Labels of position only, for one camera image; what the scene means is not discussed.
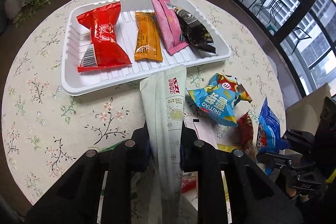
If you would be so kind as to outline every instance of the floral tablecloth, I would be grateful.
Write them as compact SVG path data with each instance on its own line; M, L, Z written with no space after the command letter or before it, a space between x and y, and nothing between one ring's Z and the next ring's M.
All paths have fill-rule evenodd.
M8 74L2 103L2 137L6 158L17 185L34 204L86 150L101 151L132 136L144 124L139 81L78 97L62 90L60 64L68 16L79 5L101 0L72 0L48 16L29 36ZM187 89L204 87L216 72L236 76L253 102L249 111L254 143L257 117L265 96L285 131L280 87L267 56L249 30L233 16L205 0L189 0L212 22L232 50L224 62L192 67ZM186 97L185 115L204 116ZM227 144L228 127L217 127L218 143ZM148 207L133 200L134 221L145 223Z

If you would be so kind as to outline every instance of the black snack package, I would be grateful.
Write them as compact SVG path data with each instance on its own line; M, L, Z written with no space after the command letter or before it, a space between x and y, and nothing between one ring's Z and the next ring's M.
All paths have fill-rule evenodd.
M213 39L205 26L188 11L177 6L173 6L173 9L186 42L201 50L215 54L216 48L213 46Z

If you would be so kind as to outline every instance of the plant pot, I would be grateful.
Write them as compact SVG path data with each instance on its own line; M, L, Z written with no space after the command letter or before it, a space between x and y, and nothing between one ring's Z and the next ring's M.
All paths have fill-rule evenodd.
M5 11L9 19L13 20L21 12L20 0L5 0Z
M3 33L3 31L7 27L7 16L5 13L5 1L0 0L0 33Z

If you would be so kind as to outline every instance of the white plastic tray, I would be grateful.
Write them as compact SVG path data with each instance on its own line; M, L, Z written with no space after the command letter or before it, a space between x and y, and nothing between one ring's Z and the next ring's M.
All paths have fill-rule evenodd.
M77 72L77 66L90 45L90 31L80 25L76 16L108 3L120 1L121 12L117 24L114 27L117 43L127 53L132 64L129 66L117 67L115 69L94 70L89 72ZM150 76L154 72L168 68L185 65L192 67L205 63L216 62L228 59L231 56L231 49L215 27L205 16L188 0L170 0L173 5L184 8L192 13L210 32L217 56L204 57L204 52L195 48L186 47L174 55L169 55L164 43L160 39L162 62L134 60L134 50L137 44L137 21L136 11L154 12L151 0L108 0L88 5L83 5L71 11L63 45L62 55L62 86L70 95L82 95L109 86L134 81Z

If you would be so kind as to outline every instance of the silver bolt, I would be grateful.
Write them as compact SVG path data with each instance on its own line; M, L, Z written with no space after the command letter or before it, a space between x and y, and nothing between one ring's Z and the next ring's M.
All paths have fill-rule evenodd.
M204 142L202 140L196 140L194 141L194 145L197 147L202 147L204 145Z
M235 149L233 151L233 155L235 155L236 157L242 157L244 155L244 152L240 149Z
M128 147L132 147L135 145L135 141L134 140L128 140L125 142L125 145Z
M95 154L96 154L96 151L93 150L93 149L90 149L90 150L87 150L87 151L86 151L85 156L91 158L91 157L93 157Z

